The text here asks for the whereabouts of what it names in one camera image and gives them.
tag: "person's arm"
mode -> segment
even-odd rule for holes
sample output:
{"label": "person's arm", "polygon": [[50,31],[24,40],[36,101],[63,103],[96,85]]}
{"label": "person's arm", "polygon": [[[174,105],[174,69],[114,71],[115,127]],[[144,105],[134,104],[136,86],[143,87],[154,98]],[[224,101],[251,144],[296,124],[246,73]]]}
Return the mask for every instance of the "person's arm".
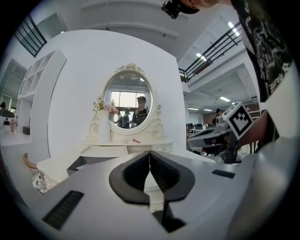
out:
{"label": "person's arm", "polygon": [[130,121],[129,121],[129,117],[128,117],[128,116],[126,116],[126,117],[124,118],[124,120],[125,120],[126,123],[130,124]]}
{"label": "person's arm", "polygon": [[239,140],[239,148],[259,140],[263,140],[268,123],[268,112],[264,111],[262,115],[255,120],[252,127]]}

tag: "black rubber padding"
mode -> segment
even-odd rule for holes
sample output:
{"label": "black rubber padding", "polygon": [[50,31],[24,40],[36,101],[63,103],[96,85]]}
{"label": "black rubber padding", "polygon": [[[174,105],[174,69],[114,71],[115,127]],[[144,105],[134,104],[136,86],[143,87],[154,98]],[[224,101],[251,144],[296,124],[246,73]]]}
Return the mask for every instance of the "black rubber padding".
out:
{"label": "black rubber padding", "polygon": [[83,193],[77,191],[70,191],[44,218],[43,221],[60,230],[67,218],[75,209]]}
{"label": "black rubber padding", "polygon": [[173,232],[181,227],[186,225],[185,222],[183,222],[179,218],[175,218],[172,214],[171,208],[169,204],[164,205],[164,214],[162,219],[162,226],[169,232]]}
{"label": "black rubber padding", "polygon": [[149,205],[149,196],[144,193],[149,171],[149,152],[147,151],[114,168],[109,175],[109,184],[123,201]]}
{"label": "black rubber padding", "polygon": [[195,184],[191,170],[155,151],[150,151],[150,171],[164,193],[165,204],[183,200]]}
{"label": "black rubber padding", "polygon": [[231,179],[234,178],[234,176],[235,176],[235,173],[226,172],[226,171],[222,171],[222,170],[214,170],[212,173],[215,175],[219,175],[219,176],[231,178]]}

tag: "railing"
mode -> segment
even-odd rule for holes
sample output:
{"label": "railing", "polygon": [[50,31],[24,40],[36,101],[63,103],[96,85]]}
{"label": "railing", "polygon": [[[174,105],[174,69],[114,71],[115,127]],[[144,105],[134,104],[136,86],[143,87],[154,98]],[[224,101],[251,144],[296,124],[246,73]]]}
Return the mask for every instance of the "railing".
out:
{"label": "railing", "polygon": [[185,70],[179,68],[179,75],[180,75],[181,81],[186,83],[187,79],[188,79],[187,72]]}
{"label": "railing", "polygon": [[47,43],[46,39],[33,22],[30,15],[28,15],[17,28],[15,37],[34,57]]}
{"label": "railing", "polygon": [[[204,69],[210,66],[215,60],[224,56],[234,46],[237,46],[241,39],[241,26],[238,22],[233,28],[228,30],[222,37],[202,53],[203,57],[195,60],[186,70],[179,68],[180,78],[182,82],[190,81],[195,75],[201,73]],[[233,29],[236,29],[239,35],[237,36]]]}

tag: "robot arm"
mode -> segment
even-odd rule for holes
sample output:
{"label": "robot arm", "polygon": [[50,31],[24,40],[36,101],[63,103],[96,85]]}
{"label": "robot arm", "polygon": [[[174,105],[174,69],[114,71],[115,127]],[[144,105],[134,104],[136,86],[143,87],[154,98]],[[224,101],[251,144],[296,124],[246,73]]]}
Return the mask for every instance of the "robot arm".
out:
{"label": "robot arm", "polygon": [[[224,163],[237,163],[238,142],[252,124],[252,118],[245,106],[241,102],[236,103],[216,118],[215,127],[191,136],[187,144],[190,147],[212,148],[220,154]],[[229,135],[228,142],[224,140],[225,135]]]}

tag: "white vase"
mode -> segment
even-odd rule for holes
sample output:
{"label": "white vase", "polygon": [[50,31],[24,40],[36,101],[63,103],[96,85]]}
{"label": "white vase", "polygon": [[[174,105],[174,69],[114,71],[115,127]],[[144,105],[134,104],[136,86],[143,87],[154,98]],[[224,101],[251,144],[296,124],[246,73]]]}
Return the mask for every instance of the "white vase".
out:
{"label": "white vase", "polygon": [[111,130],[109,125],[109,111],[99,110],[98,142],[108,143],[111,140]]}
{"label": "white vase", "polygon": [[114,119],[113,119],[113,118],[114,118],[114,113],[110,113],[108,119],[109,119],[109,121],[111,121],[112,123],[114,123]]}

